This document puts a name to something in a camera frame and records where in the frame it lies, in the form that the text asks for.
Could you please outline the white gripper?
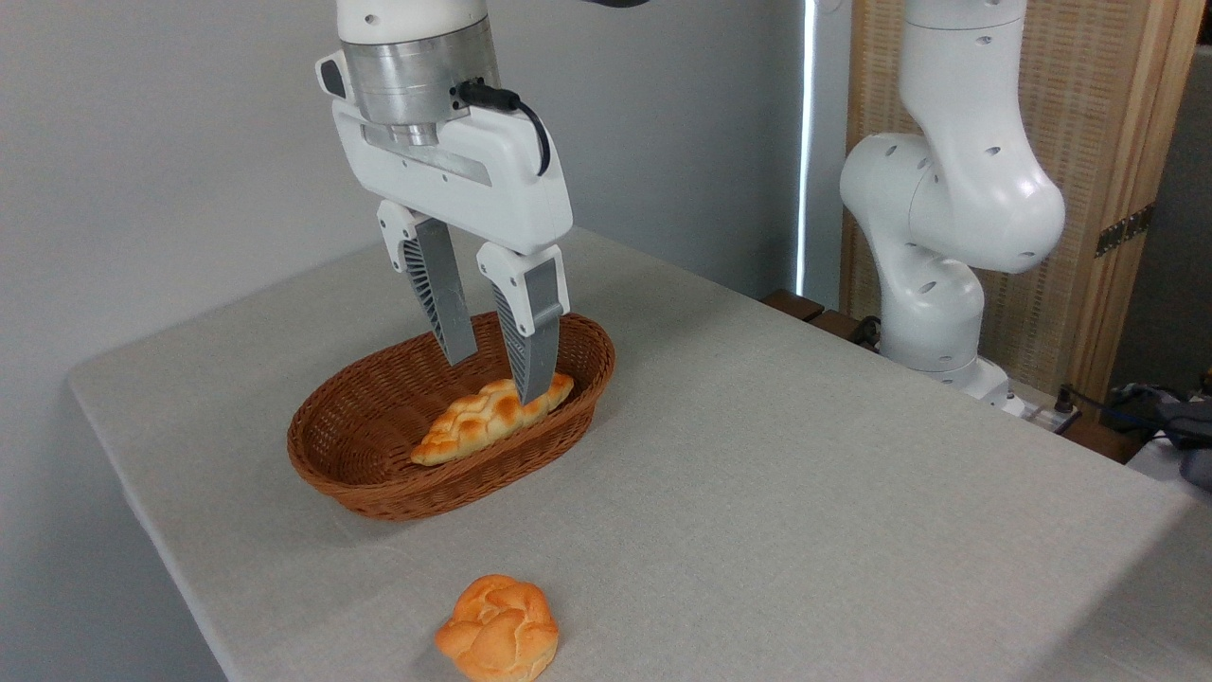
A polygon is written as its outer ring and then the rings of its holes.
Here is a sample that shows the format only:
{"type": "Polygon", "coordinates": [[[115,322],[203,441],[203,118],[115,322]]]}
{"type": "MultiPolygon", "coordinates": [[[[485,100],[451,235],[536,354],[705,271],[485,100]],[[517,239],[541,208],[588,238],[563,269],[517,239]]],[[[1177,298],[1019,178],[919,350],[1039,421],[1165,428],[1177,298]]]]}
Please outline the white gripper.
{"type": "Polygon", "coordinates": [[[480,107],[438,126],[435,147],[407,147],[404,134],[361,118],[345,57],[330,53],[315,74],[351,173],[384,199],[377,220],[393,268],[407,276],[451,366],[478,344],[448,225],[491,241],[476,259],[492,283],[511,380],[531,405],[551,385],[559,319],[570,311],[562,251],[545,250],[573,225],[558,148],[541,147],[525,114],[480,107]]]}

